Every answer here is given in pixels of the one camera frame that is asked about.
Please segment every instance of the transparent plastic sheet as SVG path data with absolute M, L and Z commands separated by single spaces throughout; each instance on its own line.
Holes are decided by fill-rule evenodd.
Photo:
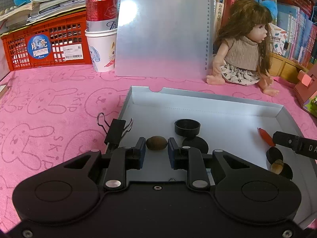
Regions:
M 121 0 L 116 75 L 204 78 L 210 23 L 213 0 Z

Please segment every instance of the pink fabric surface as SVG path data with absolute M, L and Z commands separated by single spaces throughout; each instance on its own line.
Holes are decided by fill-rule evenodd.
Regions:
M 189 81 L 118 77 L 97 73 L 91 65 L 54 66 L 11 72 L 1 83 L 9 91 L 0 100 L 0 229 L 8 231 L 19 218 L 12 205 L 14 187 L 22 180 L 90 149 L 104 151 L 105 134 L 96 117 L 111 122 L 121 110 L 130 86 L 162 87 L 229 95 L 285 105 L 304 136 L 317 139 L 316 119 L 299 107 L 291 85 L 274 82 L 277 97 L 253 86 L 210 86 Z

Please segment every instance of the red can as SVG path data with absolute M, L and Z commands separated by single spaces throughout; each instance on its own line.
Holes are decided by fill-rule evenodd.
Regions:
M 87 31 L 105 31 L 117 27 L 118 0 L 86 0 Z

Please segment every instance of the sticker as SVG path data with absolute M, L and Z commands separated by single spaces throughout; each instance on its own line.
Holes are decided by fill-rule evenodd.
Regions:
M 35 59 L 43 59 L 51 52 L 51 43 L 48 36 L 39 34 L 31 37 L 28 42 L 28 53 Z
M 84 54 L 82 53 L 81 44 L 63 46 L 64 56 L 67 60 L 78 60 L 83 59 Z

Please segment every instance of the doll face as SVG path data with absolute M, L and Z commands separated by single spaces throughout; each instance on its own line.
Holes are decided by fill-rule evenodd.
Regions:
M 251 32 L 247 35 L 248 39 L 254 42 L 262 43 L 264 38 L 266 38 L 267 30 L 265 29 L 265 24 L 256 25 Z

